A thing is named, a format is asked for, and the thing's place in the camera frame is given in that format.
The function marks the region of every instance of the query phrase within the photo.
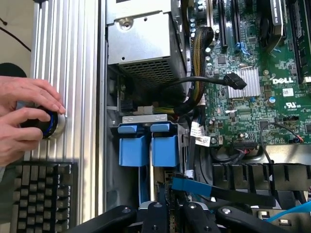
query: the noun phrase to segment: dell logo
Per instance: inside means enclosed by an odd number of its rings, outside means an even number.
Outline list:
[[[281,79],[272,79],[273,84],[284,84],[284,83],[293,83],[292,78],[281,78]]]

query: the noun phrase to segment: connector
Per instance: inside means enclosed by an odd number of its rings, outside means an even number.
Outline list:
[[[224,76],[224,81],[227,86],[231,86],[235,90],[243,90],[247,86],[246,82],[244,82],[239,75],[233,72],[226,74]]]

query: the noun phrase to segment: pcie slot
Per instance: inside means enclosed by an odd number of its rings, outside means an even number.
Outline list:
[[[239,12],[239,2],[238,0],[231,0],[231,16],[232,16],[232,29],[234,35],[234,42],[241,42],[241,20]]]
[[[301,76],[301,62],[300,62],[300,56],[299,56],[299,46],[298,46],[297,25],[296,25],[294,2],[289,4],[289,14],[290,14],[291,29],[292,29],[292,35],[293,35],[293,46],[294,46],[294,56],[295,56],[296,67],[297,67],[297,77],[298,77],[299,84],[301,84],[303,82],[303,77]]]
[[[219,30],[221,36],[222,49],[228,48],[227,37],[226,37],[226,18],[225,18],[225,4],[224,0],[218,1],[218,14],[219,14]]]

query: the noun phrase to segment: green circuit board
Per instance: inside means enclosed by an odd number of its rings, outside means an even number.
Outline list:
[[[286,39],[271,53],[264,52],[259,44],[259,22],[254,3],[253,10],[245,8],[239,0],[241,41],[247,52],[236,53],[231,24],[231,1],[225,1],[226,35],[228,49],[224,52],[216,40],[211,46],[211,60],[206,61],[207,73],[219,78],[241,67],[257,68],[260,95],[230,99],[228,87],[209,84],[206,88],[206,130],[217,139],[217,145],[229,146],[236,142],[259,143],[261,127],[267,122],[280,122],[299,134],[304,143],[311,143],[311,95],[307,84],[298,84],[294,59],[292,32],[289,17],[284,14]],[[219,28],[218,9],[214,7],[214,30]],[[296,143],[286,130],[269,126],[263,137],[267,144]]]

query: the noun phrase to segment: silver heatsink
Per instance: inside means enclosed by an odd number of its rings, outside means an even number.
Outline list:
[[[260,96],[260,83],[258,68],[245,68],[237,72],[247,84],[243,90],[234,90],[228,87],[229,99]]]

